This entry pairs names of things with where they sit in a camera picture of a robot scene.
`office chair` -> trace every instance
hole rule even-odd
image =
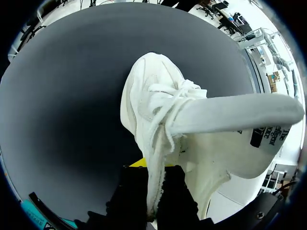
[[[236,22],[236,21],[238,20],[238,17],[239,17],[240,15],[241,15],[241,14],[238,13],[238,12],[236,12],[236,13],[234,14],[234,16],[232,17],[232,18],[234,19],[234,22]]]
[[[202,10],[206,12],[206,17],[208,17],[208,15],[211,16],[211,19],[213,20],[213,15],[211,14],[211,11],[208,9],[208,4],[210,3],[209,0],[203,0],[200,2],[200,7],[197,8],[197,10]]]

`desk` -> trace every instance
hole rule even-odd
[[[253,93],[237,44],[189,13],[125,3],[59,19],[24,46],[0,85],[0,157],[22,200],[35,192],[66,219],[106,213],[120,168],[142,158],[119,110],[132,65],[150,51],[208,97]]]
[[[233,21],[228,19],[228,16],[224,14],[223,11],[220,9],[216,8],[216,10],[221,14],[222,19],[220,19],[221,25],[218,27],[218,29],[221,29],[222,27],[227,27],[230,30],[230,34],[233,35],[235,32],[240,33],[243,35],[243,31],[239,28],[239,26],[234,23]]]

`teal object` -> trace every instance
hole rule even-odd
[[[50,225],[50,223],[47,222],[45,217],[42,214],[40,214],[40,212],[36,209],[36,207],[29,200],[24,200],[21,203],[21,207],[23,208],[25,213],[28,215],[28,217],[31,219],[31,221],[35,223],[35,225],[40,230],[43,230],[46,224]],[[63,218],[62,220],[68,223],[73,228],[77,228],[76,224],[73,221],[63,219]]]

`cardboard box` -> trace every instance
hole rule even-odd
[[[272,92],[277,92],[276,82],[280,81],[279,73],[274,72],[272,75],[267,75]]]

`white wall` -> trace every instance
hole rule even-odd
[[[263,27],[273,32],[277,31],[274,24],[255,4],[250,4],[247,0],[227,0],[227,2],[229,2],[229,6],[225,11],[231,15],[239,12],[253,30]]]

